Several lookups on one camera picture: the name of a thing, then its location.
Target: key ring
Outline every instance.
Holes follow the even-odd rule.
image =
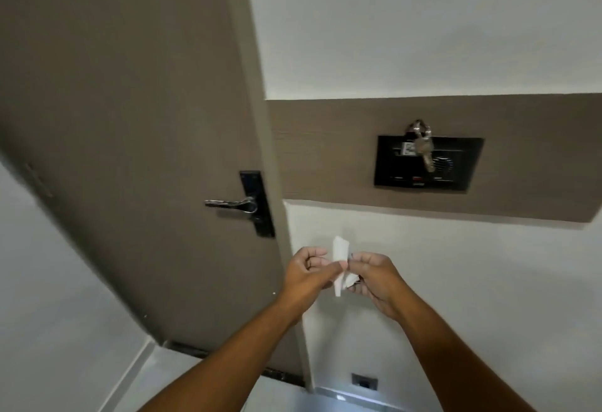
[[[414,122],[414,124],[412,125],[412,129],[414,130],[414,133],[416,134],[417,138],[429,140],[432,135],[430,126],[426,125],[425,121],[421,119],[417,119]]]

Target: person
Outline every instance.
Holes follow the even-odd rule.
[[[390,258],[360,252],[349,262],[331,263],[325,254],[318,247],[300,249],[276,300],[140,412],[239,412],[285,332],[347,269],[361,277],[349,290],[401,326],[445,412],[534,411],[412,291]]]

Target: forearm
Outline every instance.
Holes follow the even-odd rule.
[[[140,412],[240,412],[293,318],[280,303],[270,305]]]
[[[533,411],[409,287],[399,291],[394,305],[446,412]]]

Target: hand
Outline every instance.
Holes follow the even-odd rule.
[[[326,249],[304,247],[288,264],[276,304],[290,313],[293,322],[310,308],[320,290],[332,285],[332,281],[347,269],[346,261],[330,262],[322,255],[326,255]]]
[[[353,293],[368,296],[377,309],[393,320],[400,320],[397,299],[409,290],[388,256],[359,252],[353,254],[349,270],[361,277],[361,282],[350,286]]]

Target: person's left hand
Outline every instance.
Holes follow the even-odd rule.
[[[330,286],[347,269],[346,261],[330,262],[322,255],[326,255],[326,249],[304,247],[288,264],[276,303],[290,313],[293,322],[297,322],[310,308],[320,290]]]

